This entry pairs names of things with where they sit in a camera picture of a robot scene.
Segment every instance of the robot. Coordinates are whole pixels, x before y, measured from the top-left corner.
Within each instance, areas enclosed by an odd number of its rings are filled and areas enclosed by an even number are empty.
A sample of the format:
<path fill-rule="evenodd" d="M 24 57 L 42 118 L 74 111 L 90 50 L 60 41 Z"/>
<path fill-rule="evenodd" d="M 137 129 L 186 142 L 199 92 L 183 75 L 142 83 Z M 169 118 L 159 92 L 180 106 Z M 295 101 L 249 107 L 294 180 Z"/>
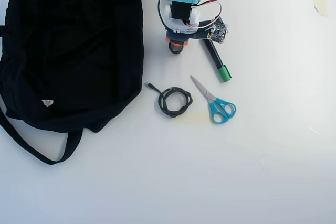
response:
<path fill-rule="evenodd" d="M 184 46 L 188 45 L 189 39 L 207 39 L 223 44 L 228 33 L 227 25 L 223 23 L 220 14 L 213 20 L 201 21 L 198 6 L 217 2 L 211 0 L 199 4 L 201 0 L 168 0 L 164 10 L 166 27 L 166 41 L 173 54 L 180 54 Z"/>

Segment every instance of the white table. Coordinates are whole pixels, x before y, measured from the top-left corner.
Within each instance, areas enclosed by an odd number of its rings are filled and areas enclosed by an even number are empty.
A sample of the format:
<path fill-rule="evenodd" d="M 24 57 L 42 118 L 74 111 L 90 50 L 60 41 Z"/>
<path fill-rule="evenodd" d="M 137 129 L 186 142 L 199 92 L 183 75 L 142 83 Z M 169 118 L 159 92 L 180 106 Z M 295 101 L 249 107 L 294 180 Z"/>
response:
<path fill-rule="evenodd" d="M 157 0 L 143 0 L 143 81 L 189 90 L 188 113 L 206 116 L 193 74 L 234 102 L 236 116 L 222 126 L 173 124 L 144 87 L 56 166 L 1 129 L 0 223 L 336 223 L 336 0 L 329 18 L 313 0 L 220 1 L 230 33 L 217 50 L 232 81 L 218 81 L 199 41 L 169 52 Z M 11 122 L 41 152 L 61 156 L 65 134 Z"/>

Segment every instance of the black fabric bag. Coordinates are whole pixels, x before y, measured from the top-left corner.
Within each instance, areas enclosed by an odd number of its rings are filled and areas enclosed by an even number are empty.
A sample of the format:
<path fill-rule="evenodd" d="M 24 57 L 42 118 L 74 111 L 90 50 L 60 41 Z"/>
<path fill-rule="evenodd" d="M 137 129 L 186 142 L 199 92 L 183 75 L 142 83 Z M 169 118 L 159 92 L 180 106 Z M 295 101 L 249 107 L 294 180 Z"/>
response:
<path fill-rule="evenodd" d="M 69 133 L 64 156 L 46 158 L 0 110 L 0 125 L 25 150 L 52 165 L 68 159 L 84 128 L 99 132 L 140 93 L 141 0 L 9 0 L 0 61 L 6 115 Z"/>

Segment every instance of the scissors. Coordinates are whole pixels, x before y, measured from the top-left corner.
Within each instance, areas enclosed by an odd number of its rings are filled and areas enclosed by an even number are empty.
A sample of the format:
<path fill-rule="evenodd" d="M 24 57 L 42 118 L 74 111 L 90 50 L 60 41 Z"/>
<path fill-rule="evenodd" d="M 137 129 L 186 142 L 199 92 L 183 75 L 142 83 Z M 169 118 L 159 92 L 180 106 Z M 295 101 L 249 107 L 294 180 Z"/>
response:
<path fill-rule="evenodd" d="M 223 124 L 229 121 L 229 119 L 233 118 L 236 114 L 236 106 L 233 103 L 223 101 L 218 97 L 212 95 L 199 81 L 197 81 L 193 76 L 190 76 L 194 81 L 195 85 L 199 88 L 199 90 L 205 95 L 205 98 L 208 100 L 212 121 L 215 124 Z M 215 119 L 216 115 L 220 115 L 222 117 L 221 121 Z"/>

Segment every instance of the green marker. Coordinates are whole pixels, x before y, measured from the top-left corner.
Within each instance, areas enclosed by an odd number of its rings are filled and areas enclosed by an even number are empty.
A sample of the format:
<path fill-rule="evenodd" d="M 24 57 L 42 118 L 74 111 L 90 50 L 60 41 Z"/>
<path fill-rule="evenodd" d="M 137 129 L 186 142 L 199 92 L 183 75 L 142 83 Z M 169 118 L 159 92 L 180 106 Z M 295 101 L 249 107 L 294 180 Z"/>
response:
<path fill-rule="evenodd" d="M 211 54 L 211 57 L 214 60 L 214 62 L 216 64 L 216 67 L 218 69 L 218 72 L 221 75 L 223 81 L 227 82 L 227 81 L 231 80 L 232 76 L 231 76 L 229 70 L 227 69 L 227 67 L 223 64 L 222 59 L 220 58 L 214 43 L 211 40 L 208 40 L 208 39 L 204 39 L 204 43 L 205 43 L 207 49 L 209 50 L 209 52 Z"/>

